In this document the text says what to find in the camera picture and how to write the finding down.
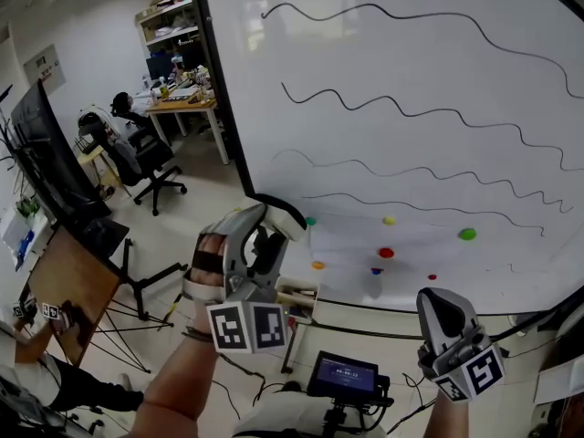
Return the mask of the black office chair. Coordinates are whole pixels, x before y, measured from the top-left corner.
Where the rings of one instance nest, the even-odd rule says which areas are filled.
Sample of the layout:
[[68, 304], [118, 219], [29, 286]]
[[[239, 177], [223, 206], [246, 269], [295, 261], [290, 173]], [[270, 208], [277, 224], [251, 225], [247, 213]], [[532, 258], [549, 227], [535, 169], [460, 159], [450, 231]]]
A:
[[177, 165], [163, 170], [163, 166], [174, 155], [172, 149], [160, 138], [150, 118], [132, 111], [117, 112], [115, 116], [133, 123], [137, 128], [127, 139], [130, 145], [130, 158], [126, 160], [122, 158], [121, 153], [118, 155], [121, 163], [116, 163], [116, 166], [121, 181], [126, 186], [135, 186], [140, 181], [148, 179], [150, 183], [133, 200], [136, 204], [141, 204], [141, 199], [150, 193], [152, 214], [157, 216], [159, 214], [158, 198], [162, 188], [177, 188], [180, 193], [187, 193], [187, 188], [183, 183], [168, 179], [170, 175], [182, 174], [183, 171]]

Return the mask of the person's white shirt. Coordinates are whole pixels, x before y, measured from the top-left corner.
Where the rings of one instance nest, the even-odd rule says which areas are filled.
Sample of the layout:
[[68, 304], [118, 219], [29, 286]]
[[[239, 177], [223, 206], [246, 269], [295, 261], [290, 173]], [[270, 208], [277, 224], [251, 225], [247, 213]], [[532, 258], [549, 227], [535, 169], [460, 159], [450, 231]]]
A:
[[261, 399], [235, 426], [232, 438], [325, 438], [326, 397], [280, 391]]

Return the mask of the black wrist band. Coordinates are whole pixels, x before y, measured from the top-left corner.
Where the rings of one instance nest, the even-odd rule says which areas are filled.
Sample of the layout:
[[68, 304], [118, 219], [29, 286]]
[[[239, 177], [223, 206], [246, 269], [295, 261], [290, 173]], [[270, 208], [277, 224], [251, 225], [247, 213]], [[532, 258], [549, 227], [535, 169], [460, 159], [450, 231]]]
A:
[[185, 337], [190, 338], [190, 339], [195, 339], [195, 340], [198, 340], [198, 341], [204, 342], [204, 343], [214, 344], [214, 338], [213, 338], [212, 334], [202, 332], [201, 330], [190, 327], [190, 326], [187, 326], [185, 328], [185, 331], [182, 334]]

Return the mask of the black chest-mounted display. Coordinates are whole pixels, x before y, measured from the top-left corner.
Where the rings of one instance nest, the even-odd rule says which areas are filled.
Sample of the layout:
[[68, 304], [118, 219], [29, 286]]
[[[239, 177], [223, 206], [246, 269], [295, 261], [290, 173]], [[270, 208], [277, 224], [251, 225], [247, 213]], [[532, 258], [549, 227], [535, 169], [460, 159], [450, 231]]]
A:
[[335, 433], [369, 433], [381, 424], [394, 404], [391, 379], [373, 363], [321, 351], [308, 382], [309, 397], [328, 398], [332, 407], [324, 415], [322, 438]]

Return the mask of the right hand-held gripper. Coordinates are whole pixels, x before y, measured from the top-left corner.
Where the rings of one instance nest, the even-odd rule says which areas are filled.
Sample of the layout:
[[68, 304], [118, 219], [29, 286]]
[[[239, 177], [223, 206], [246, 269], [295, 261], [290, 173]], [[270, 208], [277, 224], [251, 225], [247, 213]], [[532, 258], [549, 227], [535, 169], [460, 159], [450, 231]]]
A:
[[505, 377], [500, 348], [483, 329], [473, 329], [476, 314], [467, 298], [426, 287], [416, 306], [423, 337], [418, 365], [450, 402], [473, 401]]

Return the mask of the pile of desk clutter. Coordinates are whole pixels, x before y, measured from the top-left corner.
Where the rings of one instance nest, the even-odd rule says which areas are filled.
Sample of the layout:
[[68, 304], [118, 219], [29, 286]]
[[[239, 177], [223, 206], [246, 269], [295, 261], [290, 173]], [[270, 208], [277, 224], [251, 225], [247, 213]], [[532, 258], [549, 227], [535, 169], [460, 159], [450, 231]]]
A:
[[186, 100], [206, 104], [215, 99], [209, 68], [195, 52], [164, 54], [147, 59], [151, 105]]

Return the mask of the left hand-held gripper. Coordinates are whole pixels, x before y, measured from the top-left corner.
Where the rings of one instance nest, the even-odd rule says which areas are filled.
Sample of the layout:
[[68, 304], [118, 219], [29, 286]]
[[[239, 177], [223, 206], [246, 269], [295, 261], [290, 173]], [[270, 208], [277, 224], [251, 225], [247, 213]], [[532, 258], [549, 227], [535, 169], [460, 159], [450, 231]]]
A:
[[[279, 232], [269, 233], [258, 228], [266, 215], [266, 205], [256, 204], [221, 221], [207, 225], [199, 234], [199, 244], [205, 235], [225, 236], [224, 256], [218, 272], [210, 266], [208, 272], [228, 276], [230, 281], [218, 286], [182, 281], [184, 297], [204, 305], [210, 322], [211, 336], [220, 353], [261, 353], [283, 348], [288, 342], [287, 310], [276, 302], [272, 288], [280, 273], [288, 239]], [[257, 229], [252, 253], [254, 263], [247, 266], [245, 243]], [[215, 256], [205, 253], [205, 257]]]

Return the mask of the green potted plant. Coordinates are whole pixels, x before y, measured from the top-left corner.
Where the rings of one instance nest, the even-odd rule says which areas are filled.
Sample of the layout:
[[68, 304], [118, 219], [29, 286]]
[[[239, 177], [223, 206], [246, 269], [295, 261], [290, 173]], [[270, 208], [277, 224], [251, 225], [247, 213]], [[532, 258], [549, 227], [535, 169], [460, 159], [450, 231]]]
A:
[[39, 212], [40, 204], [35, 197], [23, 196], [16, 203], [16, 209], [24, 218], [29, 218]]

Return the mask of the person's right forearm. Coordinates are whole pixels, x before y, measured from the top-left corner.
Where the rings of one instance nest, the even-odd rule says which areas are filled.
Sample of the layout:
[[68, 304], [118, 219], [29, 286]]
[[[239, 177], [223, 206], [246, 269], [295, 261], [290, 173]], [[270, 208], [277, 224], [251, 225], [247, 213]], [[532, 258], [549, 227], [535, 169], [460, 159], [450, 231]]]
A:
[[438, 391], [423, 438], [469, 438], [469, 407]]

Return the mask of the yellow black hazard tape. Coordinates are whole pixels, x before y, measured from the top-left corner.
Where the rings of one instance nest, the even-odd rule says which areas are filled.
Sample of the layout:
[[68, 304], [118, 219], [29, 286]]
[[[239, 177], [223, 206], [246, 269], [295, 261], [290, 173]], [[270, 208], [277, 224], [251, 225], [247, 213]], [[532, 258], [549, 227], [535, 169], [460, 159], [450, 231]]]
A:
[[180, 292], [176, 298], [174, 299], [174, 301], [171, 303], [167, 313], [164, 315], [164, 317], [162, 318], [162, 321], [160, 322], [160, 326], [157, 328], [157, 331], [160, 332], [162, 329], [165, 328], [172, 328], [174, 326], [174, 324], [171, 321], [171, 317], [172, 314], [174, 313], [174, 311], [176, 310], [176, 308], [178, 307], [180, 301], [183, 298], [183, 293]]

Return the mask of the large white whiteboard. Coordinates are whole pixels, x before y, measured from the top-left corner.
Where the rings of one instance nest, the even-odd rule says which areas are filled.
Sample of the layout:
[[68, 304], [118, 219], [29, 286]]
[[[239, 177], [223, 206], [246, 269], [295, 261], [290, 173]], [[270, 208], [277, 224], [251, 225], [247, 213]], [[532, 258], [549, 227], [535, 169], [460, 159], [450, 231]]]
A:
[[317, 221], [284, 277], [404, 311], [584, 289], [584, 0], [195, 3], [245, 192]]

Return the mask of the light wooden desk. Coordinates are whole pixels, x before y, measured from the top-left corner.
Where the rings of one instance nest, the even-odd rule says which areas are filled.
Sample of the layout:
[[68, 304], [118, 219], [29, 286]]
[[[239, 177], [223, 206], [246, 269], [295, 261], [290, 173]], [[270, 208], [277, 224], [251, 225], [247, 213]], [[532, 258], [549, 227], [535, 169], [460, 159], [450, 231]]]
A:
[[222, 163], [228, 165], [230, 159], [227, 154], [227, 150], [224, 146], [224, 140], [222, 136], [222, 130], [219, 127], [217, 118], [214, 113], [214, 108], [217, 106], [215, 99], [208, 99], [202, 102], [191, 103], [189, 100], [178, 100], [178, 101], [164, 101], [160, 102], [155, 106], [151, 106], [146, 110], [146, 114], [152, 120], [155, 130], [157, 131], [160, 139], [167, 145], [171, 146], [168, 141], [166, 134], [164, 133], [162, 126], [159, 122], [159, 116], [162, 114], [172, 114], [182, 133], [183, 137], [187, 136], [186, 128], [183, 124], [181, 114], [182, 113], [203, 113], [210, 123], [210, 127], [214, 136], [214, 141], [216, 147], [220, 153]]

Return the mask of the large black monitor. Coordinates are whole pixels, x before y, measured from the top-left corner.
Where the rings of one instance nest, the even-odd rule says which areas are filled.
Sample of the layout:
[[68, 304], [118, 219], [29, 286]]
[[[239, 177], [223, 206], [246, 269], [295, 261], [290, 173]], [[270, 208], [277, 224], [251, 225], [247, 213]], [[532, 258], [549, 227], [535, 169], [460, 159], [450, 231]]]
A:
[[41, 81], [16, 104], [11, 120], [17, 162], [58, 220], [85, 226], [111, 214], [70, 148]]

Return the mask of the black monitor stand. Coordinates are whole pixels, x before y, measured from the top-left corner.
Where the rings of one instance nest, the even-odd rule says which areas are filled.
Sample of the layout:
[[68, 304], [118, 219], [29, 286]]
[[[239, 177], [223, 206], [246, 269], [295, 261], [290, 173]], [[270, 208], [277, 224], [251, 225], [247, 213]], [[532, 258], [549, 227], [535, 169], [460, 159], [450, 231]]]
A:
[[[89, 245], [89, 250], [95, 256], [104, 257], [111, 264], [114, 273], [120, 277], [121, 284], [130, 286], [136, 301], [138, 319], [148, 321], [152, 320], [152, 317], [144, 309], [142, 292], [168, 276], [184, 272], [187, 265], [174, 263], [153, 276], [140, 280], [133, 279], [129, 273], [130, 249], [133, 247], [133, 242], [127, 237], [129, 231], [129, 227], [118, 224], [109, 218], [95, 219], [84, 229], [83, 242]], [[110, 258], [120, 245], [123, 246], [122, 263], [121, 266], [116, 266], [110, 261]]]

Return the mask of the white whiteboard eraser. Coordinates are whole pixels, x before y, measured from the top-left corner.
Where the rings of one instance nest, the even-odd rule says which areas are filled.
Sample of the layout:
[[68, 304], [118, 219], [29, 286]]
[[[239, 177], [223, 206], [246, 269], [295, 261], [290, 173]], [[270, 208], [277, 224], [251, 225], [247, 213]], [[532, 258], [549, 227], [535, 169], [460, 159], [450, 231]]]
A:
[[266, 205], [266, 215], [263, 220], [266, 228], [279, 232], [294, 242], [304, 236], [308, 227], [306, 218], [295, 206], [262, 193], [255, 194], [252, 199]]

